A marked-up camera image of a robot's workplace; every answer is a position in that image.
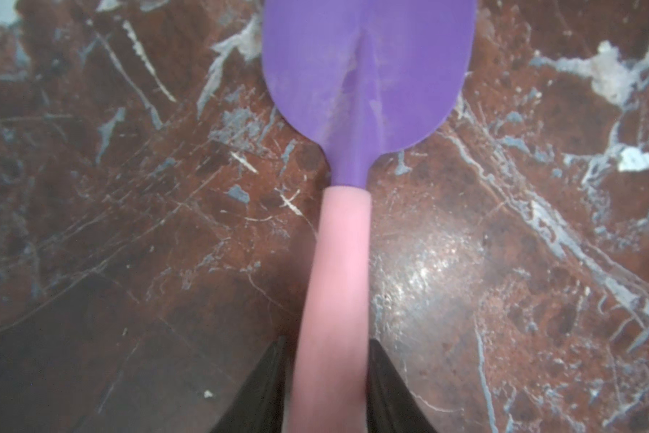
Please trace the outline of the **purple trowel pink handle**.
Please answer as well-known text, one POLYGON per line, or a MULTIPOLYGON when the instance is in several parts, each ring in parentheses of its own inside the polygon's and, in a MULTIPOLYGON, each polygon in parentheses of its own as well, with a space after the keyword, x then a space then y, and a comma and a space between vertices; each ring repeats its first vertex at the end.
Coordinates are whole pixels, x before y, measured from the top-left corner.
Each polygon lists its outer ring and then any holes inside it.
POLYGON ((277 110, 324 152, 290 432, 361 432, 369 363, 369 169, 452 112, 472 55, 473 1, 268 1, 262 69, 277 110))

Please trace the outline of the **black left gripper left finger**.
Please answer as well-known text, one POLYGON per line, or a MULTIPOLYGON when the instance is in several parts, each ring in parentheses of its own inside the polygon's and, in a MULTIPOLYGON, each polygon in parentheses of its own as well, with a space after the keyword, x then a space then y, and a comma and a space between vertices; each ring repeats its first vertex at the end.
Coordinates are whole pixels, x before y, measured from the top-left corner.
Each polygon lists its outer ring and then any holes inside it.
POLYGON ((267 348, 211 432, 281 432, 287 364, 286 338, 279 337, 267 348))

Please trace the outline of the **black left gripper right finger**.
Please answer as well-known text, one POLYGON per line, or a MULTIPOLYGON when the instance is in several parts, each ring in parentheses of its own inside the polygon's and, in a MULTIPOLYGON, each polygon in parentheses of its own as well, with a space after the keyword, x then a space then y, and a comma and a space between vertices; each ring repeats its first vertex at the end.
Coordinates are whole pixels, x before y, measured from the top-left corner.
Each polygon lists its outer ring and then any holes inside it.
POLYGON ((367 428, 371 433, 436 433, 377 339, 369 341, 367 428))

